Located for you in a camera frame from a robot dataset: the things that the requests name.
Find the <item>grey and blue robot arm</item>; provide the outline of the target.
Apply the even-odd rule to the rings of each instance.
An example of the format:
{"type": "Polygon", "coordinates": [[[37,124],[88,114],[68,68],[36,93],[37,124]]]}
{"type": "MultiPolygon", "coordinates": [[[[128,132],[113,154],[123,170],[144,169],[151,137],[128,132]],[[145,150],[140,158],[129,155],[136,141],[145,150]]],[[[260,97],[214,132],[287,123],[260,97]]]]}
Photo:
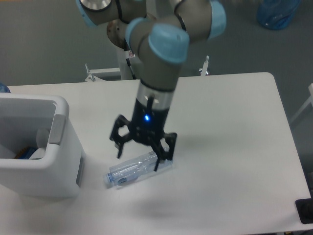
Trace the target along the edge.
{"type": "Polygon", "coordinates": [[[110,140],[122,152],[129,141],[150,146],[157,162],[172,160],[176,133],[164,125],[177,86],[182,64],[191,43],[221,35],[226,13],[217,0],[173,0],[173,14],[150,20],[144,0],[79,0],[77,7],[89,26],[114,20],[124,23],[124,43],[143,64],[131,120],[120,115],[110,140]]]}

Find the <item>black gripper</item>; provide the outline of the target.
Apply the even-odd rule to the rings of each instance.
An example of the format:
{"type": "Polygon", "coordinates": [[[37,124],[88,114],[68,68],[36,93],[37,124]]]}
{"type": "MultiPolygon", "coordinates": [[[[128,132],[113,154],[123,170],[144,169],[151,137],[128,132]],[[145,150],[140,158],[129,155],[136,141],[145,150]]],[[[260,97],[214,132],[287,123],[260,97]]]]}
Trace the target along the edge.
{"type": "Polygon", "coordinates": [[[157,161],[154,171],[157,171],[161,162],[172,161],[178,135],[177,133],[164,133],[168,112],[169,109],[148,111],[147,107],[136,100],[131,121],[123,115],[119,115],[109,137],[118,149],[117,158],[120,159],[124,144],[134,140],[137,143],[151,146],[156,153],[157,161]],[[120,135],[119,129],[124,126],[127,127],[128,133],[120,135]]]}

